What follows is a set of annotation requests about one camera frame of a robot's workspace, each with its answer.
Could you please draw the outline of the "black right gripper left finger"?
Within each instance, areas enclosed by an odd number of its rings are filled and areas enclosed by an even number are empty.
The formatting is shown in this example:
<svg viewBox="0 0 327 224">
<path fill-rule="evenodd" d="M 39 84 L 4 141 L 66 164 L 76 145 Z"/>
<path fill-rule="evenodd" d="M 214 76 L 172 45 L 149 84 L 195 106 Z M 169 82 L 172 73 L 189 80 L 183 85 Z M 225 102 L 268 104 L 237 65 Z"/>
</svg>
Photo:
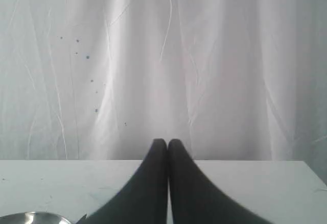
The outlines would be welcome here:
<svg viewBox="0 0 327 224">
<path fill-rule="evenodd" d="M 166 223 L 168 149 L 154 139 L 143 162 L 126 185 L 84 223 Z"/>
</svg>

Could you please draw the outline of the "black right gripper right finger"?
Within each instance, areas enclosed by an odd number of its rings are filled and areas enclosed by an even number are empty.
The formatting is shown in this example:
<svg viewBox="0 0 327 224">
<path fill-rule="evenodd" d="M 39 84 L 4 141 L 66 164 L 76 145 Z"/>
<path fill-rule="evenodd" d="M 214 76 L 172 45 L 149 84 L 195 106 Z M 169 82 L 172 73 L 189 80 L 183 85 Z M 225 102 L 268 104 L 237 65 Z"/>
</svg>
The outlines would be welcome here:
<svg viewBox="0 0 327 224">
<path fill-rule="evenodd" d="M 179 139 L 168 145 L 173 223 L 269 223 L 217 188 Z"/>
</svg>

